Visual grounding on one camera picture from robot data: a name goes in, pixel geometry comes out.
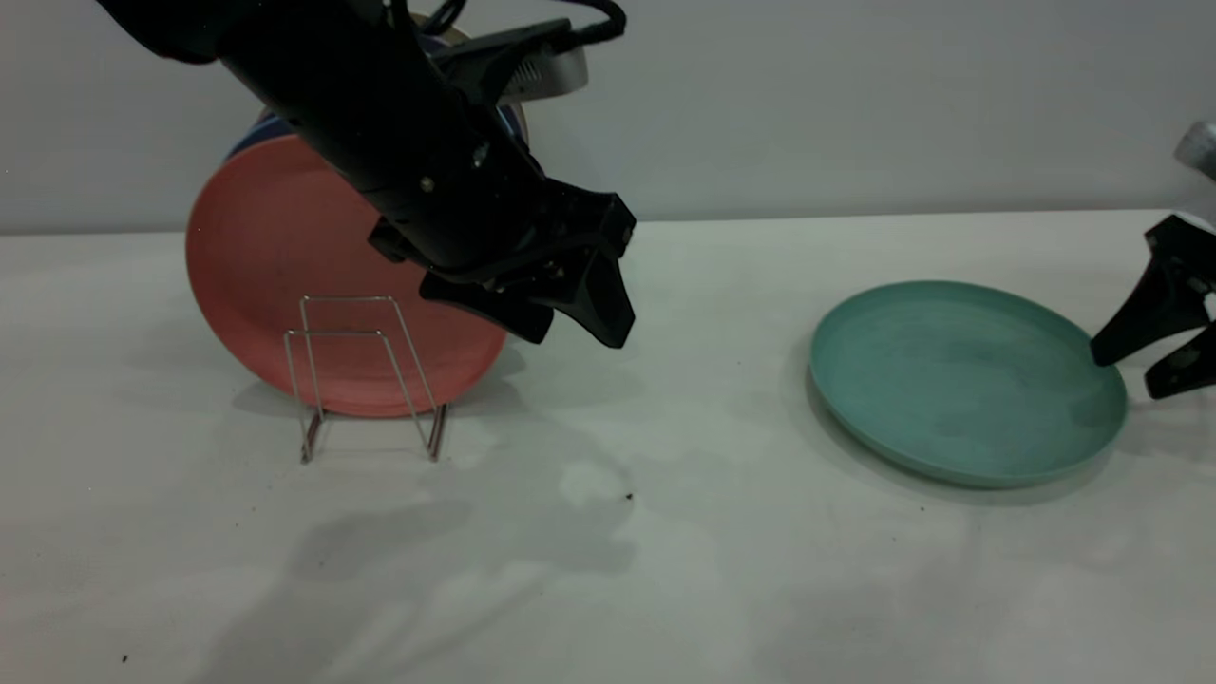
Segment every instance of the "silver metal part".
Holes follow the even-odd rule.
[[[587,84],[587,55],[582,47],[553,55],[529,55],[499,97],[499,105],[528,102],[574,92]]]
[[[406,346],[410,347],[410,355],[413,358],[413,365],[418,370],[418,379],[422,380],[422,388],[427,394],[427,400],[429,402],[429,408],[434,413],[434,419],[430,424],[430,433],[422,428],[422,420],[418,417],[418,410],[413,405],[413,397],[410,396],[410,388],[405,383],[405,376],[401,374],[401,364],[398,363],[396,353],[393,351],[393,344],[382,330],[311,330],[308,323],[308,305],[313,302],[334,302],[334,303],[375,303],[382,302],[393,305],[394,313],[396,313],[396,320],[401,325],[401,332],[405,335]],[[410,408],[410,417],[413,419],[413,425],[418,430],[418,438],[422,441],[423,447],[427,450],[427,455],[432,461],[439,460],[439,448],[443,442],[444,424],[447,420],[449,405],[437,405],[435,397],[430,392],[430,383],[427,381],[427,374],[422,368],[422,360],[418,358],[418,349],[413,344],[413,336],[410,335],[410,327],[405,324],[405,316],[401,314],[401,305],[398,304],[396,299],[389,296],[372,296],[372,297],[314,297],[305,295],[300,297],[300,323],[303,330],[288,330],[283,333],[283,347],[287,351],[287,368],[291,371],[292,379],[292,393],[295,396],[295,409],[297,416],[300,424],[300,436],[304,439],[304,444],[300,447],[300,462],[308,464],[313,462],[315,456],[315,444],[317,433],[321,426],[325,424],[326,411],[325,404],[321,399],[321,385],[317,381],[316,372],[316,359],[313,355],[313,338],[314,337],[378,337],[384,344],[384,351],[388,354],[388,360],[393,364],[393,372],[396,375],[398,386],[401,388],[401,396],[405,398],[405,404]],[[305,420],[306,408],[304,399],[300,396],[299,379],[295,372],[295,359],[292,354],[292,341],[295,337],[303,337],[305,348],[308,349],[308,365],[309,374],[313,380],[313,393],[316,397],[316,408],[310,420]]]
[[[1198,122],[1178,142],[1173,158],[1216,180],[1216,124]]]

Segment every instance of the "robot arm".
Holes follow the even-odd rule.
[[[1216,181],[1216,125],[1197,123],[1175,157]],[[1144,375],[1149,396],[1162,399],[1216,385],[1216,324],[1205,299],[1216,291],[1216,234],[1171,215],[1145,235],[1152,259],[1127,303],[1091,349],[1099,365],[1111,365],[1178,332],[1204,329]]]
[[[500,103],[581,86],[584,45],[624,32],[609,0],[564,1],[609,18],[529,26],[428,57],[406,0],[100,0],[153,52],[219,60],[236,74],[379,211],[368,241],[429,270],[423,298],[531,342],[559,310],[621,347],[634,310],[618,260],[634,215],[617,195],[547,178],[497,114]],[[344,229],[360,226],[334,226]]]

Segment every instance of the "plate rim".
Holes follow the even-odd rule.
[[[868,287],[866,290],[862,290],[861,292],[857,292],[851,297],[848,297],[844,301],[839,302],[837,305],[832,307],[832,309],[827,314],[824,314],[823,318],[821,318],[820,321],[816,324],[815,332],[811,335],[810,363],[809,363],[809,368],[811,371],[811,380],[815,382],[815,391],[823,399],[823,403],[827,405],[828,410],[833,414],[833,416],[835,416],[835,420],[838,420],[845,427],[845,430],[848,430],[849,433],[854,436],[854,438],[857,438],[860,442],[862,442],[862,444],[869,447],[871,449],[877,452],[880,456],[895,461],[897,465],[903,465],[906,467],[916,470],[917,472],[927,477],[931,477],[938,481],[947,481],[955,484],[970,484],[970,486],[980,486],[990,488],[1026,487],[1031,484],[1048,482],[1063,477],[1069,472],[1073,472],[1080,467],[1083,467],[1085,465],[1093,462],[1096,459],[1110,452],[1114,444],[1119,441],[1119,437],[1122,434],[1124,430],[1127,427],[1127,419],[1128,414],[1131,413],[1128,405],[1127,383],[1126,381],[1124,381],[1122,374],[1119,371],[1116,366],[1108,366],[1108,369],[1110,374],[1115,379],[1118,379],[1115,386],[1120,394],[1120,398],[1122,399],[1121,405],[1124,407],[1124,410],[1119,416],[1119,425],[1111,432],[1110,438],[1100,448],[1096,449],[1092,454],[1085,456],[1083,459],[1080,459],[1074,464],[1069,464],[1066,466],[1058,467],[1051,471],[1041,471],[1031,476],[997,477],[992,475],[976,473],[963,469],[942,467],[940,465],[928,462],[924,459],[910,454],[902,449],[893,448],[890,444],[886,444],[882,439],[877,439],[867,434],[866,431],[858,428],[856,426],[856,422],[851,417],[849,417],[848,413],[840,410],[840,408],[837,407],[835,402],[833,402],[833,399],[828,396],[828,393],[823,391],[823,385],[821,382],[822,374],[817,368],[818,364],[816,364],[816,355],[817,355],[816,349],[821,344],[824,324],[828,323],[828,320],[833,315],[838,315],[839,312],[849,308],[850,304],[855,304],[857,301],[862,298],[872,297],[886,290],[896,290],[908,286],[925,286],[925,285],[945,286],[948,288],[957,288],[957,290],[970,290],[973,292],[983,292],[989,296],[997,296],[1023,304],[1029,304],[1031,308],[1038,309],[1040,312],[1043,312],[1049,316],[1062,321],[1066,327],[1071,329],[1071,331],[1076,332],[1081,337],[1087,340],[1092,340],[1093,337],[1092,335],[1086,332],[1083,327],[1081,327],[1069,318],[1064,316],[1059,312],[1052,309],[1051,307],[1047,307],[1045,304],[1041,304],[1038,302],[1035,302],[1034,299],[1023,297],[1020,295],[1015,295],[1007,290],[990,287],[987,285],[978,285],[974,282],[966,282],[961,280],[929,279],[929,280],[905,280],[899,282],[888,282],[885,285],[878,285],[874,287]],[[944,478],[940,475],[936,475],[941,472],[950,473],[951,478]]]

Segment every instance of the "white table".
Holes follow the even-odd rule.
[[[180,235],[2,239],[0,680],[1210,683],[1214,394],[1139,379],[1173,346],[1046,488],[902,475],[807,398],[846,296],[961,279],[1094,331],[1161,215],[643,225],[627,347],[510,343],[438,465],[343,422],[302,466]]]

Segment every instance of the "screw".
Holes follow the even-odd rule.
[[[473,150],[473,168],[479,169],[482,164],[485,163],[485,158],[490,155],[490,144],[483,142],[477,150]]]

